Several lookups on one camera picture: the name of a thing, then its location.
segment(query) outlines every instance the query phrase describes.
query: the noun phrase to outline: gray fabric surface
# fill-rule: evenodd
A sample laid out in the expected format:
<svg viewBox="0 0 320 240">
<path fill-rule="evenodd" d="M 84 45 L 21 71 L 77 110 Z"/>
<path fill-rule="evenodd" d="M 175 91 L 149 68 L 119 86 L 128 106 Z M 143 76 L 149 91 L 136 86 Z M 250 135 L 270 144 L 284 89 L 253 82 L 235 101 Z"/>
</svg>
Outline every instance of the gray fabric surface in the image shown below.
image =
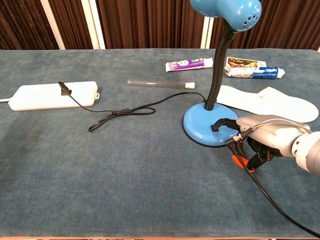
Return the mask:
<svg viewBox="0 0 320 240">
<path fill-rule="evenodd" d="M 1 98 L 21 85 L 96 81 L 92 107 L 124 109 L 179 89 L 127 86 L 130 78 L 195 82 L 209 93 L 212 69 L 165 72 L 165 63 L 209 58 L 214 50 L 126 49 L 0 51 Z M 223 77 L 257 93 L 267 86 L 320 106 L 320 54 L 313 50 L 230 49 L 267 61 L 282 79 Z M 118 117 L 81 108 L 15 112 L 0 107 L 0 236 L 310 237 L 267 202 L 227 148 L 192 142 L 181 128 L 200 98 L 182 95 L 148 116 Z M 238 116 L 248 112 L 235 110 Z M 310 123 L 320 130 L 319 118 Z M 275 158 L 255 176 L 289 216 L 320 232 L 320 177 L 293 158 Z"/>
</svg>

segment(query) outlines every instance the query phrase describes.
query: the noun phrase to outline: desk lamp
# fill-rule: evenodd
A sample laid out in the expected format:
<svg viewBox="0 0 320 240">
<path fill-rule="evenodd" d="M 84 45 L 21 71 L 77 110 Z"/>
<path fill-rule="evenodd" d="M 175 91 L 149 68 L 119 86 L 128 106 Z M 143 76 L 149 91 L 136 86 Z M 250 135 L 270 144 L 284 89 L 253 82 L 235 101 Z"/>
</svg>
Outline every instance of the desk lamp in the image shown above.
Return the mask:
<svg viewBox="0 0 320 240">
<path fill-rule="evenodd" d="M 229 108 L 216 103 L 222 84 L 227 49 L 235 34 L 251 29 L 258 22 L 262 6 L 259 0 L 190 0 L 192 7 L 207 17 L 224 18 L 224 29 L 214 54 L 212 84 L 205 103 L 190 107 L 183 116 L 185 133 L 196 143 L 223 147 L 238 131 L 222 126 L 213 131 L 219 119 L 237 119 Z"/>
</svg>

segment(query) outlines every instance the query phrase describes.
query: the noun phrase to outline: white toothpaste tube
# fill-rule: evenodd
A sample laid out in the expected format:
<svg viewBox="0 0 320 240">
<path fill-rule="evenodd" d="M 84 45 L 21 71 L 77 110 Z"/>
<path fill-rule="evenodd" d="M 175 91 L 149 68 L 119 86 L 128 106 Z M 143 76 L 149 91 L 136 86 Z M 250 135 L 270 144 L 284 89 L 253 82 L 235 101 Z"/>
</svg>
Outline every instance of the white toothpaste tube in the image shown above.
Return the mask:
<svg viewBox="0 0 320 240">
<path fill-rule="evenodd" d="M 285 71 L 276 66 L 267 66 L 265 61 L 227 57 L 225 73 L 231 78 L 280 79 Z"/>
<path fill-rule="evenodd" d="M 183 71 L 191 69 L 212 68 L 214 61 L 212 58 L 196 58 L 180 61 L 167 62 L 165 64 L 166 72 Z"/>
</svg>

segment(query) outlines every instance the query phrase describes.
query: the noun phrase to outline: power outlet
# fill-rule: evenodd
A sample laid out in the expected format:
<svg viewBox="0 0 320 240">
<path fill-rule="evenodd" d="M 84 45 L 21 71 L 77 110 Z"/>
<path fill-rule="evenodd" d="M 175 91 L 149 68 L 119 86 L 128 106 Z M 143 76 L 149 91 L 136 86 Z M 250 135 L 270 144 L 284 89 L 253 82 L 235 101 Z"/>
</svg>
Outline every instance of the power outlet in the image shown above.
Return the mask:
<svg viewBox="0 0 320 240">
<path fill-rule="evenodd" d="M 99 99 L 98 86 L 95 81 L 64 83 L 70 90 L 71 96 L 82 106 L 89 107 Z M 80 107 L 68 95 L 61 94 L 58 83 L 23 85 L 8 102 L 14 111 L 61 109 Z"/>
</svg>

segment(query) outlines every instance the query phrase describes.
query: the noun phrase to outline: white cap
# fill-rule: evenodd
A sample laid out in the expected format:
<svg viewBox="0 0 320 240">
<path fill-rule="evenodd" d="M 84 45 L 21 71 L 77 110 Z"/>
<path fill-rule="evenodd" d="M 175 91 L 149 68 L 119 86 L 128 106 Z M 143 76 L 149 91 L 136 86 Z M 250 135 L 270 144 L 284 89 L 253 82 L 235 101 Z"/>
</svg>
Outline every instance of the white cap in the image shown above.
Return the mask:
<svg viewBox="0 0 320 240">
<path fill-rule="evenodd" d="M 185 89 L 195 89 L 195 83 L 194 82 L 186 82 Z"/>
<path fill-rule="evenodd" d="M 214 65 L 214 61 L 213 61 L 212 57 L 204 58 L 203 61 L 204 61 L 204 68 L 205 69 L 212 68 L 212 66 Z"/>
<path fill-rule="evenodd" d="M 277 79 L 282 78 L 283 75 L 285 75 L 285 70 L 278 67 L 278 75 L 276 76 Z"/>
</svg>

